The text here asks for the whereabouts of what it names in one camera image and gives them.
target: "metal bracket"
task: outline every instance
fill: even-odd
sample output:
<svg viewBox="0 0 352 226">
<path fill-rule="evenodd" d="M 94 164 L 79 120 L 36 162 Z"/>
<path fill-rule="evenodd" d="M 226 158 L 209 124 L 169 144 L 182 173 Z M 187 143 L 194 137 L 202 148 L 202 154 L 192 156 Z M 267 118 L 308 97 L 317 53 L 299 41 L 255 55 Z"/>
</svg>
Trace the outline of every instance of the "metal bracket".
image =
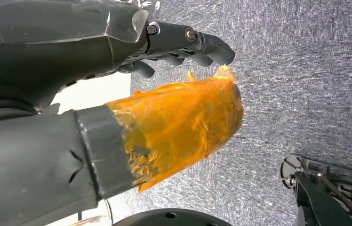
<svg viewBox="0 0 352 226">
<path fill-rule="evenodd" d="M 352 169 L 290 155 L 281 164 L 280 176 L 284 186 L 295 191 L 298 216 L 304 217 L 298 222 L 305 226 L 352 225 Z"/>
</svg>

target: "metal screw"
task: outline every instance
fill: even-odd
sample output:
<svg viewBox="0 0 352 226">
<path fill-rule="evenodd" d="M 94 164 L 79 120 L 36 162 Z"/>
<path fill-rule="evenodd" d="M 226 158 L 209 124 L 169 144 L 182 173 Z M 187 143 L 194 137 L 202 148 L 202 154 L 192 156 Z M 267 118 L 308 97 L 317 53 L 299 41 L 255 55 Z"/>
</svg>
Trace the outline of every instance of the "metal screw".
<svg viewBox="0 0 352 226">
<path fill-rule="evenodd" d="M 194 42 L 195 41 L 195 32 L 194 32 L 194 30 L 192 28 L 187 28 L 186 29 L 185 36 L 186 36 L 186 39 L 189 42 Z"/>
<path fill-rule="evenodd" d="M 147 34 L 156 34 L 158 32 L 157 27 L 150 25 L 147 27 Z"/>
<path fill-rule="evenodd" d="M 286 179 L 286 182 L 292 186 L 296 183 L 296 178 L 293 175 L 289 175 L 289 177 Z"/>
</svg>

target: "black wheel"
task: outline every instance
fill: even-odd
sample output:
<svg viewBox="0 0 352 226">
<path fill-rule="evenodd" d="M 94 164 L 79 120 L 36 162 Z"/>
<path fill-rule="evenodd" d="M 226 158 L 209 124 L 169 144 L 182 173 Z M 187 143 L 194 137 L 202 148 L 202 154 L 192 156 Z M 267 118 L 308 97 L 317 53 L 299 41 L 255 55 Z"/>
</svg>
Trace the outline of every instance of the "black wheel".
<svg viewBox="0 0 352 226">
<path fill-rule="evenodd" d="M 158 209 L 130 216 L 114 226 L 232 226 L 214 216 L 194 210 Z"/>
</svg>

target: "wheel hole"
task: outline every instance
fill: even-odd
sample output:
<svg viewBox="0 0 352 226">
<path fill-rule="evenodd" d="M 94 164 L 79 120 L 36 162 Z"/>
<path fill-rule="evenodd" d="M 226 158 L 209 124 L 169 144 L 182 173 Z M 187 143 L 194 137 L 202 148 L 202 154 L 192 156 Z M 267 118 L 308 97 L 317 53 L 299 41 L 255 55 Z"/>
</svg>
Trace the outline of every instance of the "wheel hole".
<svg viewBox="0 0 352 226">
<path fill-rule="evenodd" d="M 174 218 L 176 218 L 176 214 L 175 213 L 166 213 L 165 217 L 169 218 L 169 219 L 174 219 Z"/>
</svg>

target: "black rubber cover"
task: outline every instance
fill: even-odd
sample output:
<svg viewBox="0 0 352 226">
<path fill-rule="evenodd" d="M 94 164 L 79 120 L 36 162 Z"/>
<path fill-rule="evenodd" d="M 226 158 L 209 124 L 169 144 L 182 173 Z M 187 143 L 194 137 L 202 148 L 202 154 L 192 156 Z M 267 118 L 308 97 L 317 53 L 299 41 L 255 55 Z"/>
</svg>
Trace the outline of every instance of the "black rubber cover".
<svg viewBox="0 0 352 226">
<path fill-rule="evenodd" d="M 46 225 L 95 208 L 93 184 L 73 112 L 0 121 L 0 226 Z"/>
<path fill-rule="evenodd" d="M 124 128 L 105 105 L 76 112 L 87 151 L 87 159 L 96 181 L 100 199 L 133 188 L 136 178 L 128 168 L 128 154 L 124 151 Z"/>
<path fill-rule="evenodd" d="M 0 226 L 46 225 L 137 186 L 107 106 L 56 108 L 0 121 Z"/>
</svg>

